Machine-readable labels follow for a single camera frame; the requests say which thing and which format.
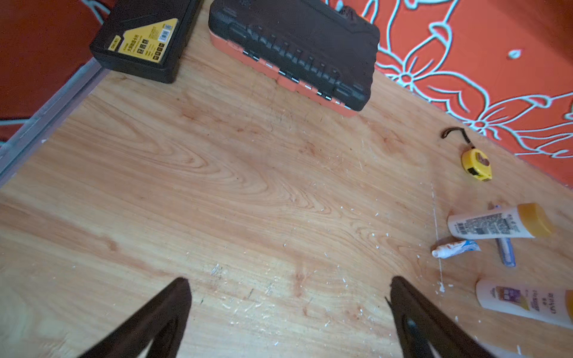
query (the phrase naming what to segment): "yellow tape measure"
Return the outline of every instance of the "yellow tape measure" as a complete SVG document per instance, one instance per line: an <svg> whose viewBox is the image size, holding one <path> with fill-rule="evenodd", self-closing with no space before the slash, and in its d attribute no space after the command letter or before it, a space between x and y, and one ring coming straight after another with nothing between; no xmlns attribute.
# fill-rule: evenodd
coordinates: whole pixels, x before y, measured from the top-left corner
<svg viewBox="0 0 573 358"><path fill-rule="evenodd" d="M472 141L469 140L465 129L461 127L448 128L442 132L442 138L447 137L448 134L453 131L462 132L466 143L468 143L472 148L462 154L462 166L464 167L464 170L470 173L474 178L483 182L492 180L492 165L489 162L488 156L472 144Z"/></svg>

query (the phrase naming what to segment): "yellow cap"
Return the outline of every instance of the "yellow cap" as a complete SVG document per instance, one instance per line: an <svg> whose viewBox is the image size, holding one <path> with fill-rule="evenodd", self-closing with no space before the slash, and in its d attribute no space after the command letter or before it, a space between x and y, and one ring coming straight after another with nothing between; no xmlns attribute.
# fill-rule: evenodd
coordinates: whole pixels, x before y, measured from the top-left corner
<svg viewBox="0 0 573 358"><path fill-rule="evenodd" d="M523 226L534 237L546 237L555 231L555 227L541 205L537 203L519 204L517 205L517 212Z"/></svg>

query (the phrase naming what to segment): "black strap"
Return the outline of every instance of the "black strap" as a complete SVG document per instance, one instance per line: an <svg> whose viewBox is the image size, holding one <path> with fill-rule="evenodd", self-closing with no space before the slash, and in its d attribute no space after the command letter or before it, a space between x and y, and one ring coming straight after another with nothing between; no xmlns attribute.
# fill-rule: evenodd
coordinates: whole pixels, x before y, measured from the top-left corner
<svg viewBox="0 0 573 358"><path fill-rule="evenodd" d="M447 128L447 129L445 129L445 130L442 132L441 137L444 139L445 137L448 136L448 134L450 134L450 133L453 132L453 131L460 131L460 132L462 132L462 136L464 136L464 139L465 139L466 143L468 143L468 144L471 146L472 149L474 149L474 148L476 147L475 145L473 145L472 141L469 140L469 137L468 137L468 135L466 134L465 129L463 129L462 127L450 127L450 128Z"/></svg>

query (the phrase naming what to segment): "red fabric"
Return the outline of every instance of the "red fabric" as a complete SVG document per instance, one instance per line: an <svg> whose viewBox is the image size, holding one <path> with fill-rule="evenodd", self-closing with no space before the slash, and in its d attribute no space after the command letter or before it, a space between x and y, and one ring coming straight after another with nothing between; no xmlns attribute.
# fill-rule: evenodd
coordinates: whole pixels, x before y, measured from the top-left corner
<svg viewBox="0 0 573 358"><path fill-rule="evenodd" d="M342 4L380 29L379 71L573 184L573 2L331 0L330 6ZM520 55L512 59L512 50Z"/></svg>
<svg viewBox="0 0 573 358"><path fill-rule="evenodd" d="M34 114L92 57L88 46L100 28L79 0L4 1L0 23L0 119Z"/></svg>
<svg viewBox="0 0 573 358"><path fill-rule="evenodd" d="M0 141L8 141L20 129L22 124L3 125L0 127Z"/></svg>

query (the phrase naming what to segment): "white tube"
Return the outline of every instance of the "white tube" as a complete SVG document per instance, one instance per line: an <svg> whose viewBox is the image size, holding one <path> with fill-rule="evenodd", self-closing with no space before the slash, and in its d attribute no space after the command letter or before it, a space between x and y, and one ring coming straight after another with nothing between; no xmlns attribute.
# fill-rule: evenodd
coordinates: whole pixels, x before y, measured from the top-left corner
<svg viewBox="0 0 573 358"><path fill-rule="evenodd" d="M436 247L431 252L431 254L435 258L449 258L466 251L481 251L481 249L477 242L472 240L464 240L440 245Z"/></svg>
<svg viewBox="0 0 573 358"><path fill-rule="evenodd" d="M499 285L480 280L476 295L483 308L573 329L573 290Z"/></svg>
<svg viewBox="0 0 573 358"><path fill-rule="evenodd" d="M548 236L553 227L543 209L535 203L497 208L479 214L448 217L448 229L461 239L534 238Z"/></svg>

